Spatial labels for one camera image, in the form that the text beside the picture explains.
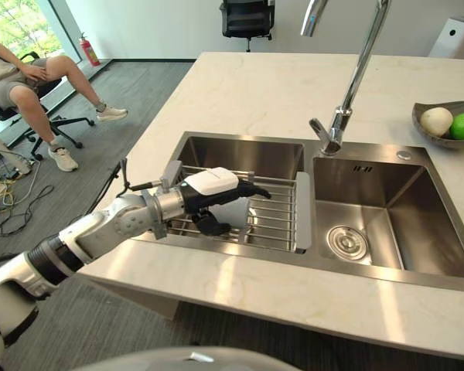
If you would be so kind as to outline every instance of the drain strainer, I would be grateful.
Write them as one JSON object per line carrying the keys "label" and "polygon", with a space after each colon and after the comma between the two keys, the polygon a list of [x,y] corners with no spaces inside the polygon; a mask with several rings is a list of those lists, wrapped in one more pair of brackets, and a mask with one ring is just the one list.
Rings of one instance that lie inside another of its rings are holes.
{"label": "drain strainer", "polygon": [[349,226],[336,226],[328,233],[330,249],[339,257],[359,260],[368,251],[368,242],[358,230]]}

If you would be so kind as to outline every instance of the tree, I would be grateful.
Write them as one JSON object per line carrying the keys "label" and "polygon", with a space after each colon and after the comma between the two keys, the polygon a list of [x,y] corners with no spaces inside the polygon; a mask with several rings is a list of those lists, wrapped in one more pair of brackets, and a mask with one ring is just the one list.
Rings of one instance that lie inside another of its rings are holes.
{"label": "tree", "polygon": [[0,0],[0,43],[17,56],[34,50],[46,57],[62,50],[35,0]]}

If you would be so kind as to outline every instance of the sneaker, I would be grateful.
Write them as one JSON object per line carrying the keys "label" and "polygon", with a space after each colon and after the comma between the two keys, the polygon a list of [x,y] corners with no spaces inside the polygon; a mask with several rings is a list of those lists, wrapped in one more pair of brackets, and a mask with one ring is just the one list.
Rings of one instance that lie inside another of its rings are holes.
{"label": "sneaker", "polygon": [[100,121],[115,121],[125,116],[127,116],[127,110],[120,110],[108,105],[102,112],[97,112],[97,119]]}
{"label": "sneaker", "polygon": [[60,147],[55,151],[52,151],[48,148],[48,154],[51,158],[53,158],[56,162],[56,165],[59,167],[60,170],[63,172],[72,172],[76,168],[79,167],[77,162],[75,162],[72,157],[70,157],[69,151],[65,148]]}

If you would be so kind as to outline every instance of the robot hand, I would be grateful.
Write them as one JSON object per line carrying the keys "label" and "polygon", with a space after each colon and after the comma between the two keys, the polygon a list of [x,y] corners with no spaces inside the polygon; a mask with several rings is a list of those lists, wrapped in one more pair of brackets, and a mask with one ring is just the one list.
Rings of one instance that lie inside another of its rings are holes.
{"label": "robot hand", "polygon": [[180,184],[180,192],[186,201],[186,212],[191,214],[198,230],[206,236],[218,236],[230,231],[230,224],[218,222],[206,209],[208,206],[223,205],[239,197],[254,195],[271,198],[266,189],[238,179],[225,168],[213,168],[187,177]]}

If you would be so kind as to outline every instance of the chrome faucet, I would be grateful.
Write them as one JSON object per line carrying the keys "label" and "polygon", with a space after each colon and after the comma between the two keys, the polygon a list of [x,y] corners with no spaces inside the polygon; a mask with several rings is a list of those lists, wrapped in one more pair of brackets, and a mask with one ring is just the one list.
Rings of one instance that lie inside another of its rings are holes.
{"label": "chrome faucet", "polygon": [[[301,35],[312,37],[327,2],[328,0],[310,0],[304,17],[304,22],[302,23]],[[322,153],[325,155],[331,156],[336,154],[342,146],[343,132],[349,122],[350,115],[353,113],[351,104],[356,96],[357,88],[363,79],[364,71],[366,70],[371,57],[371,50],[373,49],[381,27],[384,24],[390,2],[391,0],[377,0],[377,8],[370,31],[366,41],[364,42],[359,59],[357,60],[357,65],[353,72],[350,84],[347,87],[347,92],[343,98],[343,102],[335,109],[335,114],[332,119],[332,127],[330,130],[326,131],[317,118],[313,118],[309,121],[309,125],[322,142]]]}

